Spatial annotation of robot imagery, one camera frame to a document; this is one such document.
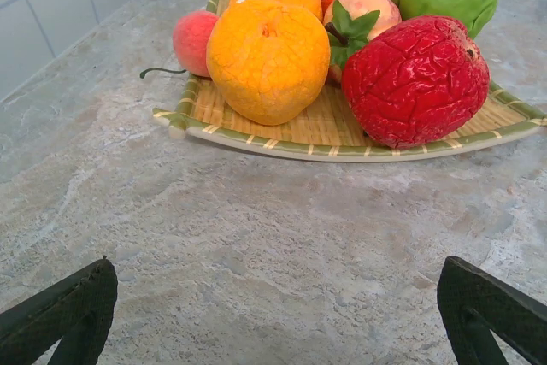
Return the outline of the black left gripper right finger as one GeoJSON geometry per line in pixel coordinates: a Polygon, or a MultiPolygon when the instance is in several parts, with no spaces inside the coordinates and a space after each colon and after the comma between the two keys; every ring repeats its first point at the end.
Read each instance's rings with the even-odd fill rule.
{"type": "Polygon", "coordinates": [[[546,306],[460,257],[444,261],[437,304],[458,363],[505,364],[497,338],[546,363],[546,306]]]}

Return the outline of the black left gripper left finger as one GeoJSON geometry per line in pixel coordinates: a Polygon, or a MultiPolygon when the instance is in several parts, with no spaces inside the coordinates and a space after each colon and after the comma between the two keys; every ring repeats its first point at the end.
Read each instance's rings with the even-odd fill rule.
{"type": "Polygon", "coordinates": [[[1,314],[1,363],[96,364],[117,300],[115,267],[103,257],[1,314]]]}

